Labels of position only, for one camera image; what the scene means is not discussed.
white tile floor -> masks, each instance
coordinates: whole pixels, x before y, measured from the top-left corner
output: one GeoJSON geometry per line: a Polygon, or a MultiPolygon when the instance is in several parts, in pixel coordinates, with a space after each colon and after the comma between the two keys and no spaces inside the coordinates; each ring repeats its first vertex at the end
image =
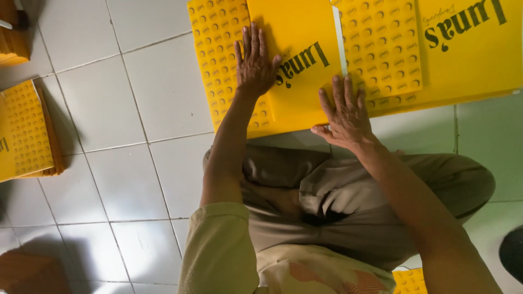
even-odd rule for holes
{"type": "MultiPolygon", "coordinates": [[[[0,252],[21,247],[59,258],[73,294],[175,292],[187,218],[201,193],[201,159],[214,137],[186,1],[22,3],[39,25],[31,61],[0,69],[0,88],[41,77],[36,83],[69,167],[60,177],[0,185],[0,252]]],[[[458,152],[494,172],[492,203],[465,227],[510,294],[523,286],[502,268],[497,249],[523,224],[522,101],[518,95],[372,120],[391,150],[458,152]]],[[[308,131],[251,143],[350,156],[308,131]]],[[[419,266],[419,258],[407,264],[419,266]]]]}

person's right hand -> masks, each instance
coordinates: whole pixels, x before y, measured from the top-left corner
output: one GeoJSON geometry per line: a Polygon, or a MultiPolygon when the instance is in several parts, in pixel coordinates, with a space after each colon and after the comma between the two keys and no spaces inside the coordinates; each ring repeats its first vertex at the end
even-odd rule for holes
{"type": "Polygon", "coordinates": [[[327,114],[331,130],[317,125],[311,131],[328,143],[347,148],[355,154],[365,145],[379,143],[370,126],[365,106],[365,90],[360,88],[354,95],[350,77],[346,76],[342,81],[338,75],[332,79],[332,88],[335,107],[329,101],[325,89],[319,90],[320,103],[327,114]]]}

person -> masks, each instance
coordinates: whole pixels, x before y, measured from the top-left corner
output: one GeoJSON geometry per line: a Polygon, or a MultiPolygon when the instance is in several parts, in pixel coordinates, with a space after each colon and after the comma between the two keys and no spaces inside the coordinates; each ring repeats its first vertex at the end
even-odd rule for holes
{"type": "Polygon", "coordinates": [[[246,145],[281,56],[269,61],[255,23],[243,57],[234,45],[237,89],[203,160],[178,293],[392,293],[391,271],[417,253],[429,293],[502,293],[462,227],[494,192],[487,169],[456,154],[389,152],[350,76],[334,76],[335,105],[319,90],[330,129],[312,132],[356,159],[246,145]]]}

